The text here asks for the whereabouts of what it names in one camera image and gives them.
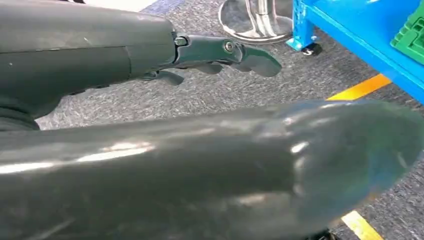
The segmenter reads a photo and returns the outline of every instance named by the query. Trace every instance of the blue metal frame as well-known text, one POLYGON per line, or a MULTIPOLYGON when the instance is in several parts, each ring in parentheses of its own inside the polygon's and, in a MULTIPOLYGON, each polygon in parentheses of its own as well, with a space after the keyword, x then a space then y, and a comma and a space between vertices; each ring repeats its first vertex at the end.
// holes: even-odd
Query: blue metal frame
POLYGON ((340 42, 424 104, 424 65, 390 46, 420 0, 293 0, 293 38, 299 51, 316 39, 314 26, 340 42))
POLYGON ((307 5, 316 0, 293 0, 293 38, 286 43, 300 51, 312 44, 317 37, 314 36, 314 24, 307 18, 307 5))

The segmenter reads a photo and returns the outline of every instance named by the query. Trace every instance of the robotic hand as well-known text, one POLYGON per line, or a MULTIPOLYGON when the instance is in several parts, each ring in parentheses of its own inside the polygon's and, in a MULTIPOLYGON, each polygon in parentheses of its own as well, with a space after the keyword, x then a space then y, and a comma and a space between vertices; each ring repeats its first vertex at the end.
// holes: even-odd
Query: robotic hand
POLYGON ((267 52, 226 37, 176 32, 163 17, 62 1, 0 0, 0 108, 38 118, 65 95, 140 79, 183 78, 166 69, 217 74, 227 65, 272 77, 267 52))

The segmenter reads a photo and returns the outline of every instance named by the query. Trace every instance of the chrome pole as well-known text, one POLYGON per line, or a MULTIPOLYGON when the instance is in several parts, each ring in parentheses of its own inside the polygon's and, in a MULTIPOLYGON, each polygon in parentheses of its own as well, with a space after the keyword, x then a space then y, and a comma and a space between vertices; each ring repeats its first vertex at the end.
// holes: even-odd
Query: chrome pole
POLYGON ((292 0, 226 0, 219 8, 219 23, 241 42, 272 44, 291 36, 292 9, 292 0))

